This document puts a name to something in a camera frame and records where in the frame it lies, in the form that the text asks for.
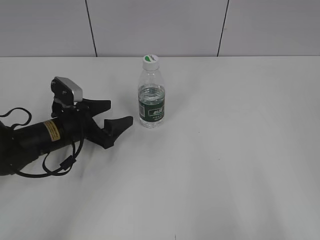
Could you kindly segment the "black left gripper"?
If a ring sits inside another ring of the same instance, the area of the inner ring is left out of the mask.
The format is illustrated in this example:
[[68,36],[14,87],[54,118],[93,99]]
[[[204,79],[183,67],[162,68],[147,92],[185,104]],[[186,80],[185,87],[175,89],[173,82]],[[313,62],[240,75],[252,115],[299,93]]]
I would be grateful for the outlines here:
[[133,117],[105,119],[100,128],[94,120],[96,115],[111,109],[111,100],[91,100],[84,98],[74,105],[52,103],[53,118],[62,124],[65,137],[74,141],[88,140],[104,149],[111,148],[117,138],[133,125]]

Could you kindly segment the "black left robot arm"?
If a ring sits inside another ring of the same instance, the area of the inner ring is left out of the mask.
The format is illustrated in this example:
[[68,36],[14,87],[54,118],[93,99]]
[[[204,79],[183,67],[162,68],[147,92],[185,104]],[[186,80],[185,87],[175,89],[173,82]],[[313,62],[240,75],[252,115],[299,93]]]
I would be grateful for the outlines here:
[[[66,106],[53,102],[52,118],[31,125],[15,123],[0,125],[0,174],[17,174],[25,178],[45,178],[67,174],[80,154],[85,140],[104,149],[114,146],[116,139],[133,125],[133,117],[105,119],[100,128],[93,119],[96,115],[111,109],[110,100],[83,99]],[[49,170],[43,163],[42,174],[22,172],[28,164],[40,156],[47,157],[51,152],[72,146],[72,153],[56,170]]]

